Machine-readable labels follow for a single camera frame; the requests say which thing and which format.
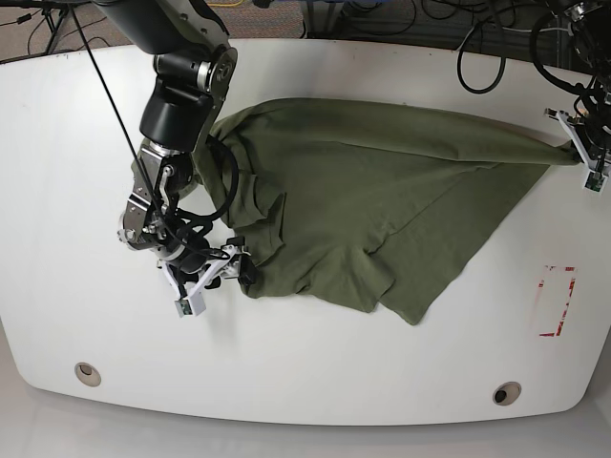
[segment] floor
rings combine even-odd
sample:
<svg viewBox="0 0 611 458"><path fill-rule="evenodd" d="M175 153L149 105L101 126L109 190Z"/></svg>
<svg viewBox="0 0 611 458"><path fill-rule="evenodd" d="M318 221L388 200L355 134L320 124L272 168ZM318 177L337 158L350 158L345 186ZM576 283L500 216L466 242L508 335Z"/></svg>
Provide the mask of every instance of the floor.
<svg viewBox="0 0 611 458"><path fill-rule="evenodd" d="M303 32L302 14L296 1L276 1L266 10L255 7L251 0L245 0L233 8L213 9L231 31L233 38L298 38ZM0 8L0 25L35 11L37 10ZM76 13L86 37L92 40L92 48L130 44L93 4L77 7ZM70 17L61 27L60 39L55 48L58 52L75 51L83 45L78 33L73 31L74 21ZM51 32L39 12L32 20L23 24L0 26L0 61L43 52L50 36Z"/></svg>

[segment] white tabletop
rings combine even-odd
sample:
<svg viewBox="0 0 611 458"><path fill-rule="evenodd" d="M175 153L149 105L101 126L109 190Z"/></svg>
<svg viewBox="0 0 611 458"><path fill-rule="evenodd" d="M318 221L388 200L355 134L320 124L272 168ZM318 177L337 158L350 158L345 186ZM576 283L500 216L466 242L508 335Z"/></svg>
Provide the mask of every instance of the white tabletop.
<svg viewBox="0 0 611 458"><path fill-rule="evenodd" d="M223 115L278 97L352 98L482 115L560 142L542 112L572 104L526 63L509 62L500 86L477 96L460 89L452 52L311 40L234 46ZM96 57L138 144L151 57L131 47ZM483 86L496 65L469 55L466 77ZM87 55L0 67L0 100L0 316L30 385L189 415L321 425L549 413L574 406L587 387L611 323L611 249L591 242L607 237L611 198L582 191L579 167L548 172L416 327L381 306L366 315L307 297L251 301L230 281L206 292L201 316L179 319L153 255L116 240L131 159ZM211 206L202 190L188 200L201 212ZM217 226L213 239L227 233ZM546 274L545 265L578 268L554 338L539 334L558 326L558 298L551 289L538 301L537 285L549 275L563 288L571 274ZM100 370L101 386L76 379L78 362ZM522 395L494 405L494 390L510 381Z"/></svg>

